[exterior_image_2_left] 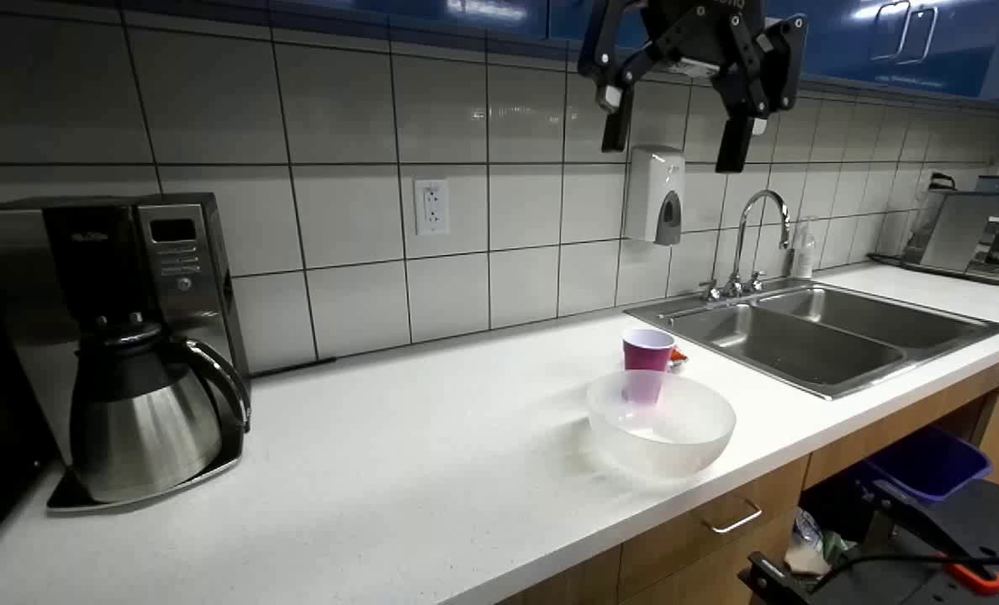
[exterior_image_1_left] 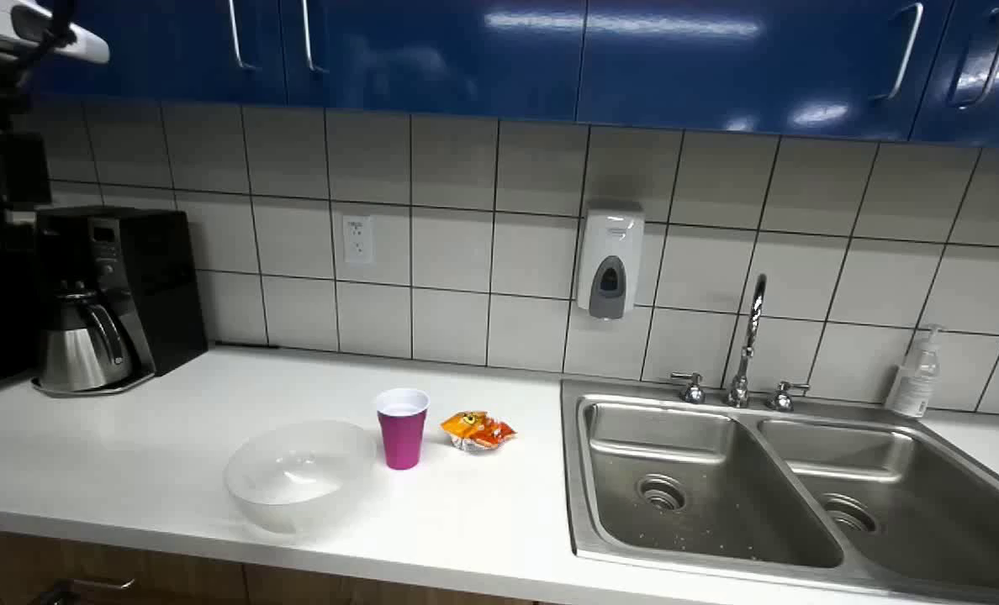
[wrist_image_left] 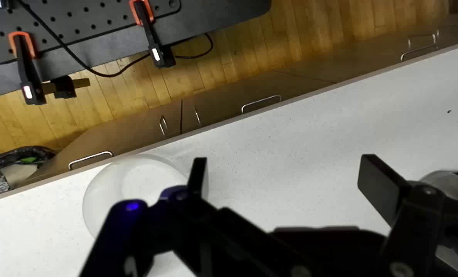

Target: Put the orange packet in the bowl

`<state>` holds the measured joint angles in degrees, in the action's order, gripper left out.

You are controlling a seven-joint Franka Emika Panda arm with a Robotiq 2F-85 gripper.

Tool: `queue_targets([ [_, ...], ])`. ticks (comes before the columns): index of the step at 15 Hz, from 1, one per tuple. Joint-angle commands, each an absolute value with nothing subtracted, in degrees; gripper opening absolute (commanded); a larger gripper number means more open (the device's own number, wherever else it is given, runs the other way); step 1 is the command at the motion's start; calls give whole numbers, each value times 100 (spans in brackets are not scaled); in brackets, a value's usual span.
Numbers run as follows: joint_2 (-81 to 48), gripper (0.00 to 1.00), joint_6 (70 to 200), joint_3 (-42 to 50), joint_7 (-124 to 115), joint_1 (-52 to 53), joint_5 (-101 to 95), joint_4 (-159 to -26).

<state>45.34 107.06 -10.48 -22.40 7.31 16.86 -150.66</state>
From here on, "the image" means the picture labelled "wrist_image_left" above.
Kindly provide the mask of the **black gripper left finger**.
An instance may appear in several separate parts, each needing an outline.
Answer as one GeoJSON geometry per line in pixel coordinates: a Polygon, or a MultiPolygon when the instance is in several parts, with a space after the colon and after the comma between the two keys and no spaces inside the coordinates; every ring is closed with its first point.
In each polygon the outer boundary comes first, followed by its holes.
{"type": "Polygon", "coordinates": [[[116,203],[79,277],[148,277],[161,254],[175,254],[196,277],[312,277],[303,254],[229,207],[202,197],[209,160],[189,181],[164,189],[153,206],[116,203]]]}

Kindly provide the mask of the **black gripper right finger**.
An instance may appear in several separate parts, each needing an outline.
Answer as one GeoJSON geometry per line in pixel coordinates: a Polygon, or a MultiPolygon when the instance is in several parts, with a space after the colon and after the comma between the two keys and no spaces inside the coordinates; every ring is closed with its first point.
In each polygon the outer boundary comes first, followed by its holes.
{"type": "Polygon", "coordinates": [[[358,187],[391,226],[374,277],[458,277],[458,171],[406,180],[364,154],[358,187]]]}

